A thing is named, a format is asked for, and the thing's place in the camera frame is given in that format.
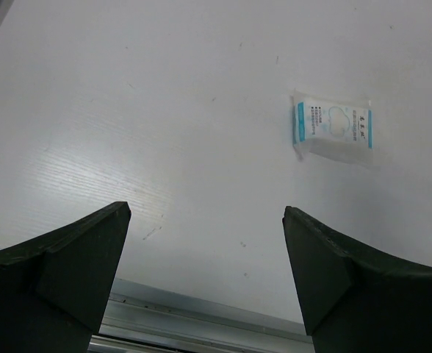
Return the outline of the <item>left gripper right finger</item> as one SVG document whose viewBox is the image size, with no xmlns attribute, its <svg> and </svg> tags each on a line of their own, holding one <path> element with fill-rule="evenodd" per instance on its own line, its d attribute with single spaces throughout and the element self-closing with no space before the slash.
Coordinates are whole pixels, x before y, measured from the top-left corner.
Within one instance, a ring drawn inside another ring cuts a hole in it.
<svg viewBox="0 0 432 353">
<path fill-rule="evenodd" d="M 297 207 L 282 220 L 316 352 L 432 352 L 432 267 L 337 232 Z"/>
</svg>

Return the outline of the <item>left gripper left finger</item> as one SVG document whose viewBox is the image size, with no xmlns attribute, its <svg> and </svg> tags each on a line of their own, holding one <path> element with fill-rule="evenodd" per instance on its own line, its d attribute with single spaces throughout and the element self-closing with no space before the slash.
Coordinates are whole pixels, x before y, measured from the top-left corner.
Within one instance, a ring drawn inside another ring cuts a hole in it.
<svg viewBox="0 0 432 353">
<path fill-rule="evenodd" d="M 129 228 L 127 202 L 0 250 L 0 352 L 86 352 Z"/>
</svg>

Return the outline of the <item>cotton pad packet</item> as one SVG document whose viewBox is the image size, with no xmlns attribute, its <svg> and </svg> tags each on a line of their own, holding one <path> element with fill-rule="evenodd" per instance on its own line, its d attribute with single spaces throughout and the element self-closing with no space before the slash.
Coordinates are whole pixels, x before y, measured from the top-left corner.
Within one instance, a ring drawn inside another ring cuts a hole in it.
<svg viewBox="0 0 432 353">
<path fill-rule="evenodd" d="M 290 98 L 292 144 L 300 161 L 315 154 L 339 163 L 377 166 L 369 99 L 339 99 L 299 90 Z"/>
</svg>

